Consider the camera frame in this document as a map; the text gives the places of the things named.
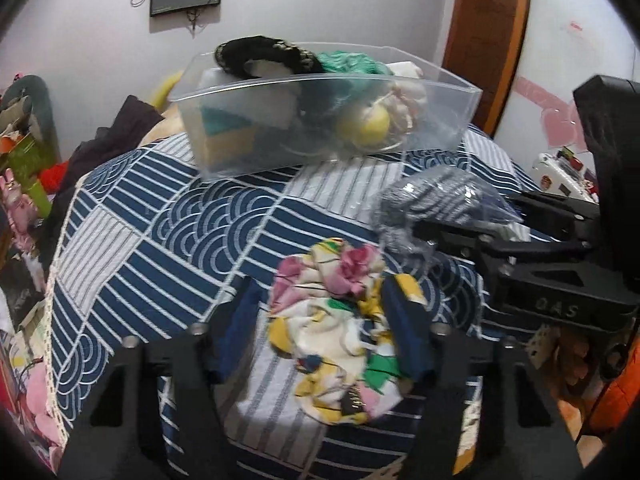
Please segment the person's right hand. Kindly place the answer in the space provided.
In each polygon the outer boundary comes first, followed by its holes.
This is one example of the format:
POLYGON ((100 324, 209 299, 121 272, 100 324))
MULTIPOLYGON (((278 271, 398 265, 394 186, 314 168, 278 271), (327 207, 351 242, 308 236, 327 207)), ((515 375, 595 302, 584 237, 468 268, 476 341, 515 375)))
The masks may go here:
POLYGON ((554 330, 553 350, 544 363, 551 395, 561 406, 570 405, 585 420, 604 391, 600 365, 591 361, 590 343, 569 328, 554 330))

